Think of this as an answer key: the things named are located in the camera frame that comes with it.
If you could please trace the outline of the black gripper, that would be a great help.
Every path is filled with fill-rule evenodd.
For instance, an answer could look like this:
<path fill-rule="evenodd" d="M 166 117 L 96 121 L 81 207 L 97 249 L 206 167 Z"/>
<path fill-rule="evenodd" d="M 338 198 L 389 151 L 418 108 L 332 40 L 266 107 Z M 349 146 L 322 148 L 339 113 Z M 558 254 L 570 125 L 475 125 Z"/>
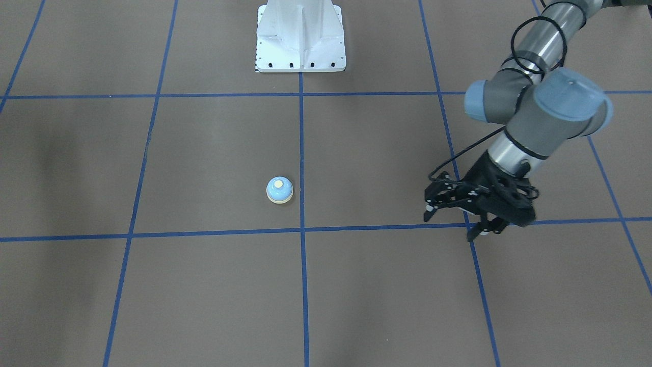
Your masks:
<path fill-rule="evenodd" d="M 448 172 L 431 179 L 424 190 L 424 222 L 445 208 L 473 213 L 480 221 L 468 230 L 468 242 L 480 235 L 501 234 L 510 223 L 526 227 L 536 219 L 528 188 L 529 179 L 503 172 L 485 151 L 462 181 L 454 181 Z"/>

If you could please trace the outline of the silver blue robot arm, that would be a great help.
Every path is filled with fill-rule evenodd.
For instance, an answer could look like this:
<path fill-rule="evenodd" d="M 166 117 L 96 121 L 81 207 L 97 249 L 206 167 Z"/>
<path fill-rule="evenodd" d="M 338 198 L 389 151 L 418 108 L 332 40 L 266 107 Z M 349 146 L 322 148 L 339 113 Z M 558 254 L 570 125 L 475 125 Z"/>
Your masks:
<path fill-rule="evenodd" d="M 464 95 L 472 119 L 498 124 L 496 137 L 465 174 L 454 180 L 438 165 L 424 191 L 428 222 L 441 209 L 458 207 L 479 216 L 467 232 L 502 233 L 536 219 L 539 190 L 530 178 L 566 140 L 599 132 L 613 117 L 605 90 L 567 68 L 568 42 L 601 9 L 650 6 L 650 1 L 551 1 L 539 16 L 512 33 L 510 55 L 489 81 L 473 82 Z"/>

